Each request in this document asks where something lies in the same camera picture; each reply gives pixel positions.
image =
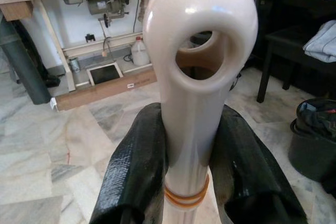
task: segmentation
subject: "folded cloth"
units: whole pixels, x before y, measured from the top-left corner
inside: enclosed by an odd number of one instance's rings
[[[304,46],[305,54],[323,62],[336,61],[336,20],[320,27],[317,34]]]

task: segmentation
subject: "white wall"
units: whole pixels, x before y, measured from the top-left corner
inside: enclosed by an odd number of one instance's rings
[[[84,0],[80,6],[66,5],[63,0],[43,0],[50,21],[63,48],[85,44],[85,35],[94,34],[96,40],[103,38],[98,18],[102,15],[91,15]],[[130,12],[124,18],[115,19],[111,26],[105,29],[107,36],[118,36],[132,32],[137,0],[130,0],[125,11]],[[34,8],[32,18],[22,20],[30,33],[37,50],[41,54],[46,68],[61,65],[56,48],[49,36],[41,14]],[[137,21],[135,32],[142,30],[142,24]]]

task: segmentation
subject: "pipe hole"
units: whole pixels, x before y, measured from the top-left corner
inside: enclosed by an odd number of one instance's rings
[[[188,44],[184,41],[177,51],[177,66],[194,80],[210,78],[223,63],[227,39],[224,34],[217,33],[213,36],[212,31],[203,31],[191,36],[186,41],[192,46],[186,47]]]

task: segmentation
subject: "dark gray cylinder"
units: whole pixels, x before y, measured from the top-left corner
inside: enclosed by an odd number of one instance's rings
[[[2,18],[0,13],[0,46],[6,54],[9,63],[15,69],[20,81],[25,86],[33,104],[50,101],[50,93],[39,75],[25,46],[21,42],[12,23]]]

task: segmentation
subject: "white plastic pipe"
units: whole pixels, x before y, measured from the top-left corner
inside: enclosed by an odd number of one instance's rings
[[[204,187],[208,162],[225,99],[257,35],[253,0],[150,0],[143,35],[160,84],[167,132],[166,187],[193,196]],[[195,33],[213,31],[208,42],[179,49]],[[181,68],[214,73],[195,80]],[[193,223],[193,209],[176,209],[172,224]]]

